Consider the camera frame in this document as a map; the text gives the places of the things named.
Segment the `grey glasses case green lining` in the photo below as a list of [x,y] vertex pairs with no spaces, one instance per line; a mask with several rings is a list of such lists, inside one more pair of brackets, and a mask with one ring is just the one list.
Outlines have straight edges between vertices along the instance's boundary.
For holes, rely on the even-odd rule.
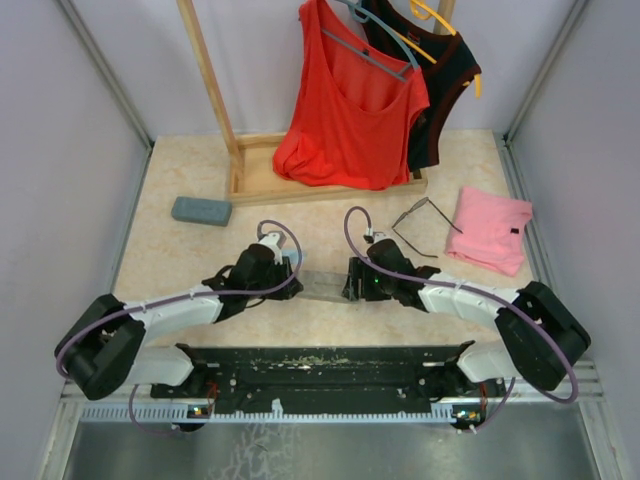
[[298,294],[300,298],[334,303],[349,302],[342,295],[347,282],[347,275],[344,273],[302,270],[297,278],[303,285],[303,291]]

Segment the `light blue cleaning cloth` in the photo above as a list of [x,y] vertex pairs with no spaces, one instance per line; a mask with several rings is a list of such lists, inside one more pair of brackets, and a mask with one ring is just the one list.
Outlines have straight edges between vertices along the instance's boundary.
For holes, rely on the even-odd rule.
[[298,251],[297,249],[284,249],[282,256],[289,259],[292,269],[295,270],[298,269],[306,259],[306,252],[304,250]]

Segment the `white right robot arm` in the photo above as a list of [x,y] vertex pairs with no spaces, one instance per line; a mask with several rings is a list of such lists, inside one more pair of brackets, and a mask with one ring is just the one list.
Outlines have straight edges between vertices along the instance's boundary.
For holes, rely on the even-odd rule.
[[365,237],[366,252],[350,260],[347,296],[365,301],[395,300],[429,314],[446,314],[495,331],[493,342],[464,348],[446,372],[448,387],[470,395],[482,381],[520,376],[550,399],[563,380],[579,393],[576,362],[591,337],[545,284],[531,281],[520,289],[467,282],[429,266],[414,266],[397,243],[380,232]]

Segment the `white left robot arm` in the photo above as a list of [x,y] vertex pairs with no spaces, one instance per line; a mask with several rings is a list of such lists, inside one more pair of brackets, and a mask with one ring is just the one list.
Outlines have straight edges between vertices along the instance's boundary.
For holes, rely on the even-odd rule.
[[153,384],[197,396],[207,387],[207,371],[185,348],[156,347],[153,341],[227,320],[253,299],[289,300],[303,290],[297,273],[278,248],[254,243],[235,264],[184,293],[132,303],[101,295],[56,346],[58,373],[92,401],[123,386]]

